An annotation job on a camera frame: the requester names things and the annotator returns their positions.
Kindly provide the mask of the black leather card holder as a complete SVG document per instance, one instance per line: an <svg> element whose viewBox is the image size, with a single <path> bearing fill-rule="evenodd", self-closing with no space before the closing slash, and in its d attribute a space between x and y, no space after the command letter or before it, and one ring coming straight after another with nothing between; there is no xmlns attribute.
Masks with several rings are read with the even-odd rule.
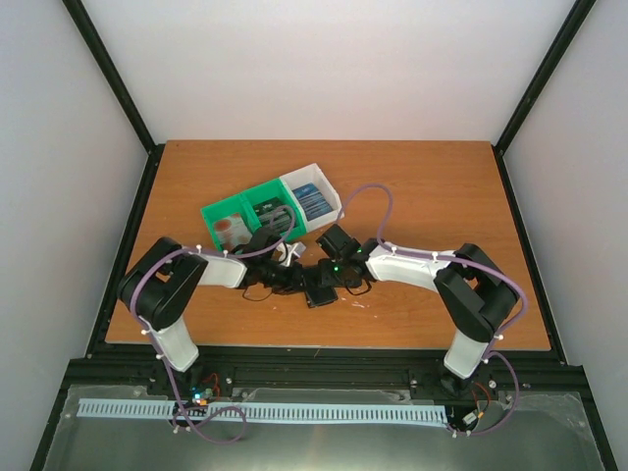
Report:
<svg viewBox="0 0 628 471"><path fill-rule="evenodd" d="M326 306L333 304L338 300L338 294L334 287L306 285L304 288L304 294L306 304L309 308Z"/></svg>

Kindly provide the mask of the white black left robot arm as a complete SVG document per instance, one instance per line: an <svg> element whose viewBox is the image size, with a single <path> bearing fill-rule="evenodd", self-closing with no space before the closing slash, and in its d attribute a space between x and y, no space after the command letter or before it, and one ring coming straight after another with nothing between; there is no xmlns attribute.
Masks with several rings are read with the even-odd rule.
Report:
<svg viewBox="0 0 628 471"><path fill-rule="evenodd" d="M183 319L199 286L248 289L262 285L275 292L301 288L293 271L305 245L286 240L270 230L256 231L252 239L232 250L183 246L163 236L129 269L118 284L117 297L150 339L156 356L172 367L169 381L180 393L197 393L204 371L194 364L199 356Z"/></svg>

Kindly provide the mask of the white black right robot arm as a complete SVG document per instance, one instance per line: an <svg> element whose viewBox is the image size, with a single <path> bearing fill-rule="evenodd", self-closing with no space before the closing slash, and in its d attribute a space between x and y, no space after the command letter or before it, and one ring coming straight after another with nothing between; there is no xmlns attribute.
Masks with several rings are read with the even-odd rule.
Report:
<svg viewBox="0 0 628 471"><path fill-rule="evenodd" d="M321 281L351 289L375 282L400 283L437 293L455 326L444 366L460 380L471 378L524 294L477 245L426 251L370 238L361 243L339 225L317 244L330 258Z"/></svg>

